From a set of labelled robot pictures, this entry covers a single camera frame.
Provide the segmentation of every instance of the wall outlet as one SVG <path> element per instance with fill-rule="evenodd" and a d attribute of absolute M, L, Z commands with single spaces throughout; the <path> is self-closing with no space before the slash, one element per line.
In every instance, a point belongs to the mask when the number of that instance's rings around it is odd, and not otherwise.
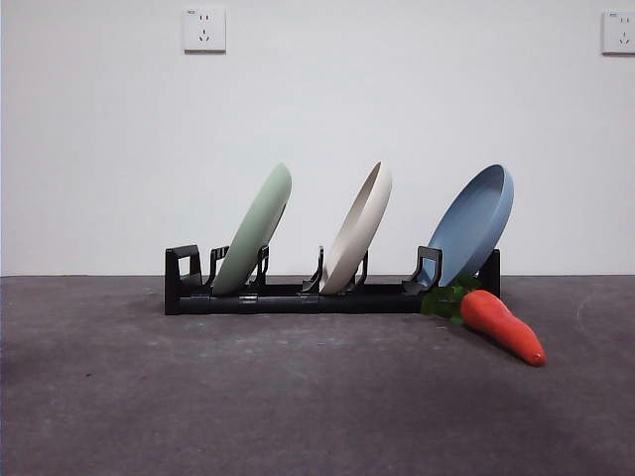
<path fill-rule="evenodd" d="M 225 9 L 186 9 L 183 13 L 183 43 L 186 53 L 225 52 Z"/>
<path fill-rule="evenodd" d="M 604 12 L 602 53 L 635 55 L 635 12 Z"/>

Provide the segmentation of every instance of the white plate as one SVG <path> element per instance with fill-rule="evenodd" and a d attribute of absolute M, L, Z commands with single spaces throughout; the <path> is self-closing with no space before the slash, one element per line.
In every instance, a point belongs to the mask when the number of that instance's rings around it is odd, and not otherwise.
<path fill-rule="evenodd" d="M 378 163 L 357 193 L 326 255 L 319 282 L 321 294 L 339 293 L 352 278 L 384 216 L 392 186 L 390 171 Z"/>

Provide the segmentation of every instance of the dish rack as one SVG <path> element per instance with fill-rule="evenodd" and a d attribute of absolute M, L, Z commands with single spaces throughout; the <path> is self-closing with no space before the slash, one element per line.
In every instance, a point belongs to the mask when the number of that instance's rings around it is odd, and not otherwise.
<path fill-rule="evenodd" d="M 413 313 L 419 312 L 426 292 L 439 284 L 443 262 L 442 250 L 420 246 L 415 272 L 401 283 L 366 283 L 368 252 L 361 264 L 361 275 L 353 275 L 344 291 L 334 296 L 318 292 L 323 272 L 324 252 L 319 247 L 317 270 L 309 280 L 298 284 L 271 284 L 267 281 L 269 247 L 258 252 L 256 276 L 236 294 L 211 295 L 216 265 L 229 250 L 214 248 L 209 254 L 209 277 L 203 281 L 200 254 L 196 245 L 166 250 L 165 313 L 176 314 L 257 314 L 257 313 Z M 181 275 L 179 260 L 189 259 L 190 270 Z M 424 286 L 417 276 L 424 261 L 435 264 L 431 282 Z M 482 288 L 500 297 L 500 252 L 494 250 L 478 272 Z"/>

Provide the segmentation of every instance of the orange carrot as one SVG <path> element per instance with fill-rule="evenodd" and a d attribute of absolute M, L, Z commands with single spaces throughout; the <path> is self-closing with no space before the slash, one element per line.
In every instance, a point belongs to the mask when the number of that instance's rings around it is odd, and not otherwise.
<path fill-rule="evenodd" d="M 495 295 L 484 290 L 468 293 L 460 302 L 460 315 L 465 324 L 489 335 L 528 364 L 545 365 L 545 351 L 534 331 Z"/>

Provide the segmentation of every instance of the wall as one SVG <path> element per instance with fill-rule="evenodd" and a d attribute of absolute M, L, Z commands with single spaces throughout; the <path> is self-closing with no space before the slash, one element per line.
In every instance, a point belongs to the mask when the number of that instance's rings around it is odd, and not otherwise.
<path fill-rule="evenodd" d="M 496 162 L 505 273 L 635 272 L 635 58 L 599 53 L 601 12 L 633 2 L 225 5 L 227 55 L 186 56 L 189 2 L 3 2 L 3 275 L 161 274 L 168 246 L 228 244 L 281 161 L 271 272 L 309 274 L 380 160 L 372 273 L 411 272 Z"/>

